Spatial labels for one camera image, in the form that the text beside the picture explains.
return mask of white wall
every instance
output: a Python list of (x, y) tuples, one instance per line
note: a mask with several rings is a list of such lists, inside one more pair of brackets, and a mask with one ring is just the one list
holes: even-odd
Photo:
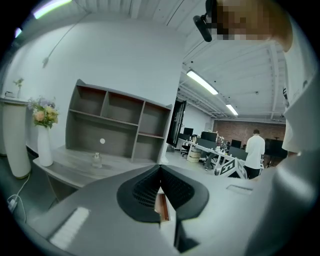
[(184, 128), (193, 128), (193, 134), (201, 134), (205, 130), (206, 123), (210, 123), (212, 130), (214, 120), (201, 110), (188, 105), (184, 111), (181, 133), (184, 132)]
[[(48, 29), (20, 48), (2, 89), (16, 92), (13, 80), (22, 77), (22, 98), (56, 98), (60, 115), (50, 132), (53, 148), (65, 144), (67, 112), (77, 79), (174, 105), (184, 36), (151, 21), (90, 14), (62, 39), (43, 68), (43, 59), (70, 27)], [(37, 131), (32, 122), (28, 125), (27, 145), (37, 152)]]

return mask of gray shelf unit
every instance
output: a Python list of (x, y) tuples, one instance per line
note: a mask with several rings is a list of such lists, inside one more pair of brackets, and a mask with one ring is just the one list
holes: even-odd
[(65, 147), (159, 163), (171, 108), (78, 79), (67, 115)]

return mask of glass bottle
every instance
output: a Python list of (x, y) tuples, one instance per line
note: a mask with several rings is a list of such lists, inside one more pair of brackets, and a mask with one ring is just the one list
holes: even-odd
[(102, 167), (102, 158), (99, 153), (95, 153), (92, 157), (92, 166), (95, 168), (101, 168)]

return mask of office chair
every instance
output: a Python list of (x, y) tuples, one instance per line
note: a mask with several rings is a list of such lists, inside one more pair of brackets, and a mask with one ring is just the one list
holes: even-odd
[(182, 148), (184, 149), (184, 151), (182, 151), (181, 154), (184, 157), (185, 155), (188, 155), (190, 150), (190, 145), (186, 145), (186, 143), (184, 143), (184, 145), (182, 145)]

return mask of pink flower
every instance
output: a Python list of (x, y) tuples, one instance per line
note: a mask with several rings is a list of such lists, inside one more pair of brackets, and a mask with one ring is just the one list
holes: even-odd
[(34, 114), (34, 119), (41, 122), (45, 119), (45, 113), (43, 111), (38, 111)]

